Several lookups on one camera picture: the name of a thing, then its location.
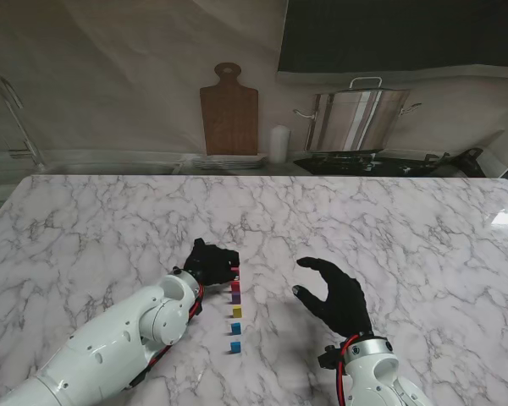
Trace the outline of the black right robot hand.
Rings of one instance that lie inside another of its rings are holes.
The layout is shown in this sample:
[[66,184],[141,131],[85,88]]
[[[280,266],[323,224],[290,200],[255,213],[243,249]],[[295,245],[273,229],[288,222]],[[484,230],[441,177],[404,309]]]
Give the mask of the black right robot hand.
[[323,259],[303,257],[296,263],[318,272],[328,286],[325,300],[319,299],[301,285],[292,288],[294,295],[314,316],[341,337],[373,332],[365,295],[361,284],[355,278],[341,271],[334,263]]

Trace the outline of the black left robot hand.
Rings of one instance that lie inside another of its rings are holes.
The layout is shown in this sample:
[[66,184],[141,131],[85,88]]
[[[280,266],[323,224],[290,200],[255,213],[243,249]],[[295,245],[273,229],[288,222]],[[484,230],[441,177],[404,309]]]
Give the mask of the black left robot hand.
[[240,266],[240,256],[235,250],[206,244],[201,238],[194,241],[183,270],[189,272],[201,285],[225,284],[235,280],[235,269]]

